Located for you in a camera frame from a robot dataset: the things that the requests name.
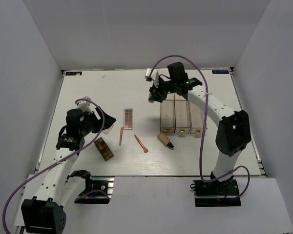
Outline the long clear eyeshadow palette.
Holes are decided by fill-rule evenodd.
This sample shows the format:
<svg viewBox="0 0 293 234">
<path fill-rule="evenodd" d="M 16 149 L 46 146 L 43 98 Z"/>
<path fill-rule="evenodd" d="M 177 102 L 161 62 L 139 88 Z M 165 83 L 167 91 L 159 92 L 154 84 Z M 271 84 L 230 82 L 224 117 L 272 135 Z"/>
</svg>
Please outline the long clear eyeshadow palette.
<svg viewBox="0 0 293 234">
<path fill-rule="evenodd" d="M 132 130 L 133 129 L 133 109 L 128 108 L 124 109 L 124 130 Z"/>
</svg>

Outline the square foundation bottle black pump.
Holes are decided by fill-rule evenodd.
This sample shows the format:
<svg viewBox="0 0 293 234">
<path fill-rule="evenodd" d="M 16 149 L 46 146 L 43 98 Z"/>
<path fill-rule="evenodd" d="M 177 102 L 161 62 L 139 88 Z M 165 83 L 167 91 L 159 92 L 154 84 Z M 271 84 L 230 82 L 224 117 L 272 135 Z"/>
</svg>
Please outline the square foundation bottle black pump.
<svg viewBox="0 0 293 234">
<path fill-rule="evenodd" d="M 168 148 L 173 149 L 174 145 L 171 143 L 170 139 L 163 133 L 157 135 L 157 138 Z"/>
</svg>

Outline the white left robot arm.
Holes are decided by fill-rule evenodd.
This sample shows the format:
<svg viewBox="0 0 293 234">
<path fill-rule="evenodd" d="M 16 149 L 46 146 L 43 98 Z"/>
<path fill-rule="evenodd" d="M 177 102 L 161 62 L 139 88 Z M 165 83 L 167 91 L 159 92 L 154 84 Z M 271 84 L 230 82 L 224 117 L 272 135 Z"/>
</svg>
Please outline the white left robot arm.
<svg viewBox="0 0 293 234">
<path fill-rule="evenodd" d="M 116 118 L 101 108 L 95 111 L 81 105 L 66 113 L 66 124 L 61 128 L 56 144 L 54 162 L 44 169 L 46 177 L 31 199 L 25 199 L 21 213 L 27 233 L 61 234 L 66 224 L 63 195 L 68 193 L 66 180 L 76 162 L 85 137 L 110 128 Z"/>
</svg>

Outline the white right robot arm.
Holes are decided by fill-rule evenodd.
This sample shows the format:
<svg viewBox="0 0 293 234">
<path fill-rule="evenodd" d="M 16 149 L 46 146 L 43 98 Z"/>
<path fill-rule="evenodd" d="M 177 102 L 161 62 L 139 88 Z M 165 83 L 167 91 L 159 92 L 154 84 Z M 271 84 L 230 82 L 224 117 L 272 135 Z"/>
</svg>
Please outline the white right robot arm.
<svg viewBox="0 0 293 234">
<path fill-rule="evenodd" d="M 207 91 L 197 78 L 189 78 L 181 62 L 168 66 L 167 80 L 160 78 L 154 69 L 147 69 L 146 80 L 153 85 L 149 89 L 149 100 L 162 102 L 169 94 L 178 94 L 194 104 L 215 123 L 215 143 L 219 150 L 215 168 L 211 172 L 211 190 L 220 195 L 229 187 L 236 161 L 251 141 L 249 115 L 244 110 L 235 111 L 224 105 Z"/>
</svg>

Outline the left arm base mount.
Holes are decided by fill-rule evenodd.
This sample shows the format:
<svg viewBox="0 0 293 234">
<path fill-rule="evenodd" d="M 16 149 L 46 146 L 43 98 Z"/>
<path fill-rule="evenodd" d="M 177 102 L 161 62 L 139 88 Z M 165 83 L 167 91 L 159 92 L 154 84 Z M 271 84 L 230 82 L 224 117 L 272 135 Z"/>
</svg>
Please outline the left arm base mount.
<svg viewBox="0 0 293 234">
<path fill-rule="evenodd" d="M 80 191 L 75 198 L 75 204 L 108 204 L 113 193 L 114 178 L 95 177 L 89 171 L 78 170 L 67 177 L 67 182 L 81 179 Z"/>
</svg>

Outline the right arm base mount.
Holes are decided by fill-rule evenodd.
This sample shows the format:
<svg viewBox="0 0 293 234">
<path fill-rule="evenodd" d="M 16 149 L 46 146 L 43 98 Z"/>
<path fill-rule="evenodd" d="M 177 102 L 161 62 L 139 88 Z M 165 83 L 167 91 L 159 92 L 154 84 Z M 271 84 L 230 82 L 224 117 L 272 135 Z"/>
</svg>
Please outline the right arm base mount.
<svg viewBox="0 0 293 234">
<path fill-rule="evenodd" d="M 240 207 L 241 200 L 237 181 L 214 181 L 205 183 L 194 180 L 190 185 L 194 191 L 195 207 Z"/>
</svg>

